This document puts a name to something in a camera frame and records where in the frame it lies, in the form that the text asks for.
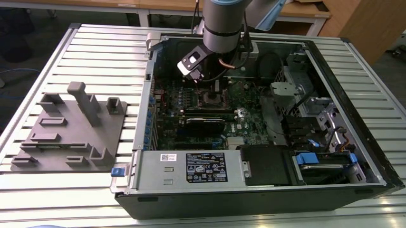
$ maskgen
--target barcode sticker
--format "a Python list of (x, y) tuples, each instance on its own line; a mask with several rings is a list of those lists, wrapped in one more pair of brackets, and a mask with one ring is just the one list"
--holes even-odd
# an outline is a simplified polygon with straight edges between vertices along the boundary
[(162, 162), (175, 162), (176, 161), (176, 154), (175, 153), (162, 153), (160, 154), (160, 161)]

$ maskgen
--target aluminum table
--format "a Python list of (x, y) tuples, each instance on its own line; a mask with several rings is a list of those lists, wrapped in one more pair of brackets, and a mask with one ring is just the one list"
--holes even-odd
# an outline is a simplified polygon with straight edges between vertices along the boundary
[[(112, 182), (118, 187), (124, 187), (126, 178), (112, 178), (109, 173), (11, 172), (11, 161), (20, 151), (20, 142), (27, 138), (41, 112), (36, 102), (44, 92), (61, 93), (63, 99), (72, 100), (73, 97), (65, 92), (71, 81), (83, 81), (87, 93), (95, 93), (99, 101), (118, 96), (128, 102), (115, 166), (130, 162), (148, 60), (144, 55), (146, 38), (151, 31), (190, 33), (184, 29), (85, 24), (76, 24), (68, 29), (0, 137), (0, 227), (403, 227), (405, 189), (329, 212), (134, 220), (115, 201), (115, 188), (111, 188)], [(314, 41), (387, 159), (406, 180), (406, 110), (353, 44), (339, 38), (270, 34), (252, 34), (252, 37)]]

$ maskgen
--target blue latch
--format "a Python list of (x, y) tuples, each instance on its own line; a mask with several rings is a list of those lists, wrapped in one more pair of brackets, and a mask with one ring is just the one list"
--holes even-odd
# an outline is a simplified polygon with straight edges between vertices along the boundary
[(318, 164), (316, 153), (300, 153), (296, 155), (298, 165), (303, 164)]
[(307, 141), (310, 141), (310, 143), (311, 143), (315, 147), (319, 147), (319, 144), (316, 143), (316, 141), (314, 141), (312, 139), (307, 139)]
[(353, 164), (358, 162), (357, 155), (354, 153), (350, 153), (350, 159)]
[(112, 168), (112, 177), (124, 177), (126, 168)]

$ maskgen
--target wooden table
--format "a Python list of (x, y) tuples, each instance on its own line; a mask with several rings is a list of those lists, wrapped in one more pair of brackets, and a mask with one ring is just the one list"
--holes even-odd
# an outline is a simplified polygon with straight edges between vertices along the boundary
[[(195, 0), (0, 0), (0, 7), (136, 13), (140, 26), (150, 27), (151, 14), (192, 16)], [(307, 35), (316, 36), (330, 17), (312, 3), (292, 2), (284, 5), (278, 21), (310, 23)]]

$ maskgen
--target warning label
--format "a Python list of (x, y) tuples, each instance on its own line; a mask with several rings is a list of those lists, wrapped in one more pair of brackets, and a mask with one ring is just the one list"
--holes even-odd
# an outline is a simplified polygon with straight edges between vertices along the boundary
[(186, 180), (188, 183), (227, 182), (224, 153), (187, 153)]

